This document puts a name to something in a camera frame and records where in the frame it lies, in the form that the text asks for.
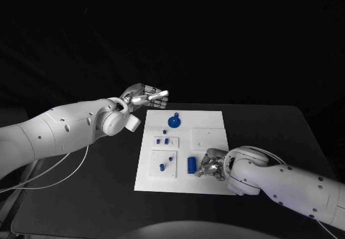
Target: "black table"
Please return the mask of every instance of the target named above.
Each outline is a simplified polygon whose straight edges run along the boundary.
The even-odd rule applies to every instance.
[[[182,220],[231,224],[280,238],[330,238],[317,222],[257,196],[134,191],[146,107],[134,112],[141,125],[89,145],[76,173],[56,186],[27,190],[11,223],[17,234],[109,239],[147,225]],[[335,179],[301,112],[287,106],[169,104],[167,110],[222,111],[229,149],[244,145],[273,152],[296,167]],[[30,187],[57,182],[76,168],[85,148]],[[62,156],[44,160],[46,170]],[[345,232],[329,227],[338,236]]]

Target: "white panel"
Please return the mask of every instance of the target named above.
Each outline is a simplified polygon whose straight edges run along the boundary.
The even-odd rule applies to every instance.
[[[160,171],[160,164],[164,165],[163,171]],[[176,151],[151,151],[147,176],[151,179],[176,178]]]
[[[167,120],[174,115],[174,113],[179,114],[180,126],[177,128],[170,128],[167,125]],[[193,128],[223,128],[221,111],[147,110],[137,178],[134,185],[135,191],[235,195],[235,193],[231,192],[226,188],[226,180],[219,182],[212,176],[206,175],[198,178],[193,174],[187,174],[187,158],[196,158],[199,167],[199,162],[202,161],[205,155],[205,152],[193,151],[192,149]],[[173,180],[157,180],[147,177],[147,171],[150,167],[150,154],[154,150],[153,138],[157,136],[179,138],[179,148],[177,150],[173,150],[176,151],[177,156],[174,174],[176,178]],[[225,146],[213,145],[213,147],[226,151],[226,142],[223,144]]]
[[[225,129],[222,128],[193,128],[192,129],[192,148],[203,151],[209,148],[228,150],[228,140]]]
[[[177,149],[177,138],[176,137],[153,137],[153,149],[164,150],[164,149]]]

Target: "black background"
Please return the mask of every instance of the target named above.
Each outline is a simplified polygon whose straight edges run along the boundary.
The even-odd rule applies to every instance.
[[[345,182],[342,1],[1,6],[0,106],[117,97],[296,106]]]

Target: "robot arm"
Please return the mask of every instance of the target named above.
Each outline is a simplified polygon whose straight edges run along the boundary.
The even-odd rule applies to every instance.
[[[143,84],[118,98],[57,106],[23,123],[0,128],[0,179],[30,162],[75,152],[140,120],[130,114],[141,105],[164,108],[169,92]]]
[[[219,180],[221,174],[236,195],[262,190],[275,203],[345,231],[342,183],[287,164],[267,166],[264,153],[247,147],[225,153],[208,149],[203,159],[196,176],[208,174]]]

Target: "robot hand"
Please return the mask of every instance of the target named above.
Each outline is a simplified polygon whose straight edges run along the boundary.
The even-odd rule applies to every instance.
[[[222,176],[222,162],[226,153],[226,151],[215,148],[209,148],[206,150],[206,154],[200,162],[199,170],[195,172],[195,176],[200,177],[202,175],[208,174],[213,176],[218,181],[225,180]]]
[[[120,99],[127,103],[130,112],[133,112],[141,105],[164,109],[167,105],[167,96],[167,91],[161,91],[138,83],[124,90]]]

